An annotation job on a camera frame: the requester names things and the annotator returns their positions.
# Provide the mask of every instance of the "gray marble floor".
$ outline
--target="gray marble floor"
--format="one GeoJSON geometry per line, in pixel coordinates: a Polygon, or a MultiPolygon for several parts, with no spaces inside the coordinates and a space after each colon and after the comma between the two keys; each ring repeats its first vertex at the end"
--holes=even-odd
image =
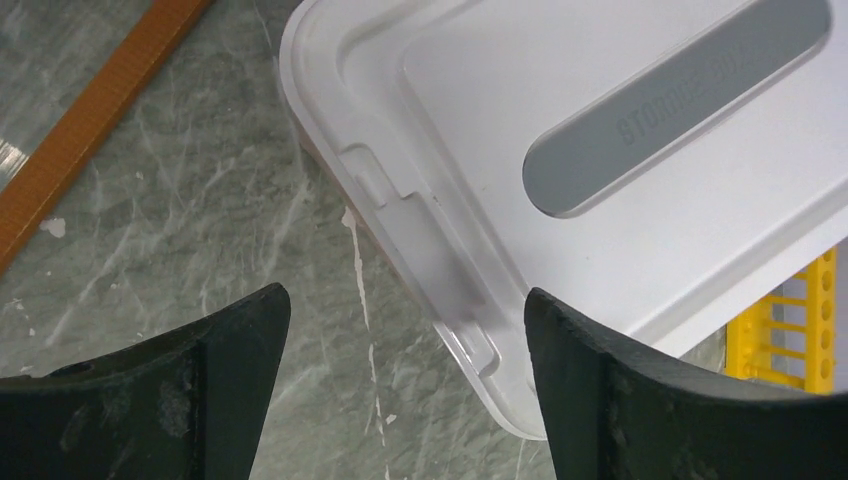
{"type": "MultiPolygon", "coordinates": [[[[0,0],[0,177],[149,3],[0,0]]],[[[344,204],[278,96],[297,3],[219,0],[142,94],[0,280],[0,376],[126,347],[280,282],[294,317],[252,478],[553,479],[547,445],[495,424],[360,235],[366,330],[344,204]]],[[[691,358],[715,363],[720,343],[691,358]]]]}

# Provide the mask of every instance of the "white storage box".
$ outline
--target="white storage box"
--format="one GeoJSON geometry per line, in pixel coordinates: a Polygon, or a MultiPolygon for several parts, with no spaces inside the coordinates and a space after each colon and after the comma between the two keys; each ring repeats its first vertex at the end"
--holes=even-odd
{"type": "Polygon", "coordinates": [[[846,16],[848,0],[305,0],[280,74],[492,415],[543,438],[531,287],[679,356],[848,235],[846,16]]]}

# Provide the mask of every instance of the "wooden edge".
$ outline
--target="wooden edge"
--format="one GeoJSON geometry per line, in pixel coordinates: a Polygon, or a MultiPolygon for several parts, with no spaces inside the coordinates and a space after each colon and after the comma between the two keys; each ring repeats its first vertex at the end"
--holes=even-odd
{"type": "Polygon", "coordinates": [[[0,273],[211,3],[155,0],[0,192],[0,273]]]}

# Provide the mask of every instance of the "floor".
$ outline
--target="floor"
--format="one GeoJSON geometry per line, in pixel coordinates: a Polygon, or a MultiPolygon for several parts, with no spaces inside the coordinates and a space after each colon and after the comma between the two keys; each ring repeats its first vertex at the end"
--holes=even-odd
{"type": "MultiPolygon", "coordinates": [[[[0,186],[149,3],[0,0],[0,186]]],[[[126,347],[280,282],[294,316],[251,478],[553,479],[547,445],[495,424],[360,233],[366,330],[344,203],[278,94],[298,3],[219,0],[142,94],[0,279],[0,377],[126,347]]],[[[689,359],[715,368],[721,345],[689,359]]]]}

